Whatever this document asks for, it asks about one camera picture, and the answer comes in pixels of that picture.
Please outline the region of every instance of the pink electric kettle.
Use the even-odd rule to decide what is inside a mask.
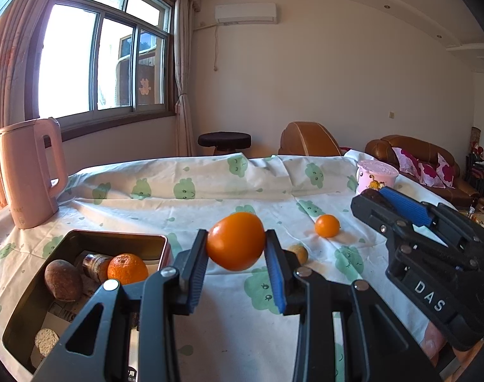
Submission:
[[[44,135],[51,139],[58,172],[55,185],[47,166]],[[0,162],[6,199],[18,228],[36,227],[58,211],[56,197],[69,177],[56,119],[34,119],[1,128]]]

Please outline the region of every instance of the small orange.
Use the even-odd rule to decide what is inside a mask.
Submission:
[[[323,238],[334,237],[340,228],[339,220],[330,214],[320,215],[314,223],[314,231]]]
[[[256,215],[235,212],[212,227],[208,233],[207,253],[226,270],[240,272],[259,259],[265,241],[265,229]]]
[[[107,278],[117,279],[120,284],[140,282],[148,277],[143,260],[134,254],[120,254],[114,257],[107,268]]]

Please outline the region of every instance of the table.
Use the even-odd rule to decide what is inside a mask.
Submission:
[[[166,234],[176,255],[192,246],[199,228],[209,229],[236,211],[255,212],[266,229],[276,230],[283,248],[301,242],[309,251],[307,265],[326,278],[342,283],[368,280],[416,340],[421,340],[427,319],[385,277],[384,237],[350,211],[361,159],[371,157],[357,151],[343,157],[250,160],[233,154],[113,164],[72,175],[59,197],[59,212],[39,227],[16,229],[8,209],[3,209],[0,359],[17,380],[31,379],[4,349],[1,338],[30,279],[68,231]],[[447,204],[403,176],[395,187],[418,201]],[[340,220],[341,233],[334,238],[323,239],[314,232],[314,221],[323,212]],[[425,228],[418,231],[439,240]],[[362,266],[356,269],[347,263],[348,254],[358,257]],[[277,314],[266,284],[264,257],[237,273],[209,262],[196,312],[175,321],[184,382],[291,380],[298,317]]]

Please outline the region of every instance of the black stool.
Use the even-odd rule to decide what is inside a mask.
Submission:
[[[200,146],[214,146],[214,155],[233,154],[250,147],[250,135],[241,132],[211,132],[198,138]]]

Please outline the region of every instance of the potato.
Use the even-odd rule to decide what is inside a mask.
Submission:
[[[44,274],[46,286],[59,301],[77,301],[83,291],[81,275],[65,260],[51,261]]]

